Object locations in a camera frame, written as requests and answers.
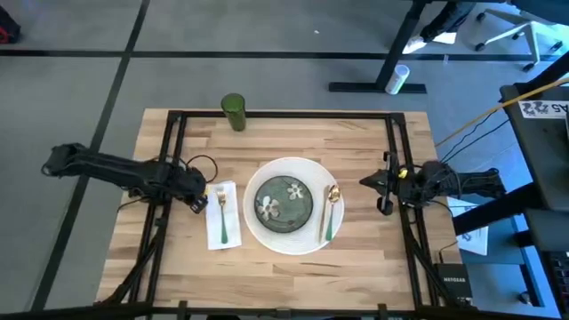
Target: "yellow cable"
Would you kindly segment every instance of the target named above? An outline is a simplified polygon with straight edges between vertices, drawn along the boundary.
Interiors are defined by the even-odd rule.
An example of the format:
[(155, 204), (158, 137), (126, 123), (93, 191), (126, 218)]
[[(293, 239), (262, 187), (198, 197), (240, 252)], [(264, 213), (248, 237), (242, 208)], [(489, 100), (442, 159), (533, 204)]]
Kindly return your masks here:
[(488, 111), (484, 112), (482, 115), (476, 117), (474, 120), (469, 121), (468, 123), (464, 124), (459, 130), (457, 130), (457, 131), (451, 133), (448, 137), (446, 137), (446, 138), (444, 138), (442, 141), (438, 142), (438, 143), (435, 145), (435, 147), (438, 147), (438, 146), (442, 145), (443, 143), (447, 142), (448, 140), (452, 139), (454, 136), (456, 136), (457, 134), (461, 133), (464, 129), (470, 127), (472, 124), (475, 124), (476, 122), (478, 122), (478, 120), (482, 119), (482, 118), (485, 117), (485, 116), (490, 115), (490, 114), (491, 114), (492, 112), (494, 112), (494, 111), (498, 111), (498, 110), (500, 110), (501, 108), (505, 108), (505, 107), (507, 107), (507, 106), (509, 106), (509, 105), (511, 105), (511, 104), (513, 104), (513, 103), (516, 103), (516, 102), (518, 102), (518, 101), (520, 101), (520, 100), (523, 100), (523, 99), (525, 99), (525, 98), (527, 98), (527, 97), (531, 97), (531, 96), (533, 96), (533, 95), (536, 94), (536, 93), (544, 92), (544, 91), (546, 91), (546, 90), (548, 90), (548, 89), (551, 89), (551, 88), (553, 88), (553, 87), (559, 86), (559, 85), (561, 85), (561, 84), (566, 84), (566, 83), (569, 83), (569, 78), (563, 78), (563, 79), (557, 80), (557, 81), (554, 82), (554, 83), (546, 84), (546, 85), (544, 85), (544, 86), (542, 86), (542, 87), (539, 87), (539, 88), (537, 88), (537, 89), (535, 89), (535, 90), (533, 90), (533, 91), (531, 91), (531, 92), (524, 93), (524, 94), (522, 94), (522, 95), (520, 95), (520, 96), (518, 96), (518, 97), (516, 97), (516, 98), (514, 98), (514, 99), (512, 99), (512, 100), (508, 100), (508, 101), (506, 101), (506, 102), (504, 102), (504, 103), (501, 103), (500, 105), (498, 105), (498, 106), (496, 106), (496, 107), (494, 107), (494, 108), (491, 108), (491, 109), (489, 109)]

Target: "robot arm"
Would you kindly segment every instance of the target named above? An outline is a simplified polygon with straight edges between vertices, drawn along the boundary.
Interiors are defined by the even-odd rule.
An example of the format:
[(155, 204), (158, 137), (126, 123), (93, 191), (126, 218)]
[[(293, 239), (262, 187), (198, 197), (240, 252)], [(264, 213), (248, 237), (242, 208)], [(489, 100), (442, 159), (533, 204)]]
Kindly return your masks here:
[(393, 207), (389, 201), (390, 193), (410, 207), (422, 207), (435, 196), (477, 194), (498, 198), (506, 194), (497, 169), (459, 173), (448, 164), (427, 161), (417, 173), (409, 173), (399, 166), (396, 154), (386, 152), (383, 160), (387, 163), (385, 170), (378, 170), (359, 183), (375, 189), (381, 195), (377, 207), (386, 215), (391, 214)]
[(199, 213), (207, 204), (204, 175), (196, 168), (159, 162), (139, 162), (92, 152), (79, 143), (52, 148), (42, 167), (51, 177), (77, 176), (103, 180), (128, 190), (129, 196), (141, 196), (158, 202), (172, 196)]

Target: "sticker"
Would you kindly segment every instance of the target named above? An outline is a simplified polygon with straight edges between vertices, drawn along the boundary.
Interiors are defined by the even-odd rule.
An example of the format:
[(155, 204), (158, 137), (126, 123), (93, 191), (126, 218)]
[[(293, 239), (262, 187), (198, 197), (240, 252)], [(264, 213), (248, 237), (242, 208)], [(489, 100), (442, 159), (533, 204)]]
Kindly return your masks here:
[(519, 108), (527, 119), (565, 119), (569, 101), (524, 100)]

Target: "green-handled spoon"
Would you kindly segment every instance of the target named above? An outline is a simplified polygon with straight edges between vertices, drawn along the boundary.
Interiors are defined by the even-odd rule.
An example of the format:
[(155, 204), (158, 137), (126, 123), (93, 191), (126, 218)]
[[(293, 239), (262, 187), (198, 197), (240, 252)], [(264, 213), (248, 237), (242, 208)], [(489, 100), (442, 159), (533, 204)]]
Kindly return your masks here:
[(228, 242), (228, 231), (225, 229), (225, 213), (223, 212), (223, 206), (225, 205), (225, 191), (223, 189), (218, 190), (217, 201), (220, 203), (221, 208), (221, 243), (226, 244)]
[(326, 241), (332, 241), (334, 204), (340, 200), (340, 187), (338, 187), (338, 185), (330, 187), (330, 191), (328, 191), (328, 200), (330, 201), (330, 219), (328, 220), (328, 228), (326, 230)]

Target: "desk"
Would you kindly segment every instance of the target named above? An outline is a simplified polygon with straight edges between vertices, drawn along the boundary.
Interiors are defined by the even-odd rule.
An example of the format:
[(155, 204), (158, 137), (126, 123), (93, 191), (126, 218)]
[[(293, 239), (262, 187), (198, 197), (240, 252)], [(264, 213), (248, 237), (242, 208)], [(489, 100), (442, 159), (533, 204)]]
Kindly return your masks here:
[[(476, 2), (476, 3), (503, 3), (505, 0), (450, 0), (454, 2)], [(413, 0), (411, 8), (405, 15), (405, 19), (397, 31), (395, 40), (389, 49), (389, 53), (380, 74), (374, 83), (343, 83), (332, 82), (328, 84), (330, 92), (378, 92), (385, 93), (385, 86), (388, 84), (395, 66), (403, 55), (405, 45), (415, 32), (421, 13), (425, 9), (426, 4), (430, 4), (432, 0)], [(400, 93), (427, 93), (425, 84), (403, 84)]]
[[(518, 96), (514, 86), (502, 87), (501, 93), (505, 100)], [(543, 93), (540, 99), (569, 100), (569, 88), (552, 88)], [(525, 119), (519, 104), (506, 108), (506, 113), (532, 174), (533, 183), (454, 219), (457, 235), (520, 214), (526, 208), (569, 212), (569, 143), (565, 120)]]
[[(502, 98), (519, 95), (516, 87), (503, 86)], [(540, 100), (569, 100), (569, 88), (547, 90)], [(569, 143), (564, 119), (525, 119), (519, 104), (506, 108), (533, 182), (503, 198), (481, 205), (454, 220), (457, 235), (481, 228), (514, 214), (525, 214), (529, 230), (516, 234), (520, 246), (536, 245), (546, 275), (552, 271), (544, 252), (569, 252)], [(556, 297), (560, 312), (566, 306)]]
[[(196, 215), (174, 201), (155, 306), (175, 307), (179, 300), (187, 300), (193, 308), (377, 310), (378, 303), (385, 303), (389, 310), (414, 309), (398, 210), (388, 217), (381, 215), (375, 208), (376, 192), (358, 184), (359, 179), (384, 166), (382, 154), (389, 149), (386, 122), (353, 118), (354, 112), (345, 113), (352, 118), (342, 118), (342, 113), (334, 113), (340, 114), (334, 117), (326, 112), (319, 112), (322, 117), (315, 116), (316, 111), (308, 113), (313, 118), (249, 117), (244, 132), (233, 132), (223, 117), (190, 117), (181, 158), (198, 154), (215, 158), (220, 167), (216, 181), (233, 180), (239, 202), (248, 180), (265, 163), (283, 156), (317, 161), (337, 179), (346, 202), (337, 236), (318, 252), (283, 255), (256, 241), (240, 215), (243, 245), (208, 251), (204, 213)], [(136, 159), (158, 155), (167, 114), (166, 109), (145, 111)], [(414, 160), (422, 163), (435, 158), (427, 115), (409, 112), (405, 119)], [(207, 161), (193, 165), (211, 176)], [(137, 203), (118, 213), (98, 300), (107, 298), (134, 265), (146, 211), (146, 204)], [(433, 205), (425, 208), (424, 217), (431, 256), (436, 256), (439, 249), (455, 241), (450, 214)], [(461, 261), (456, 245), (445, 250), (444, 256), (447, 262)], [(146, 279), (144, 276), (142, 288), (146, 288)], [(419, 282), (422, 300), (428, 304), (421, 268)]]

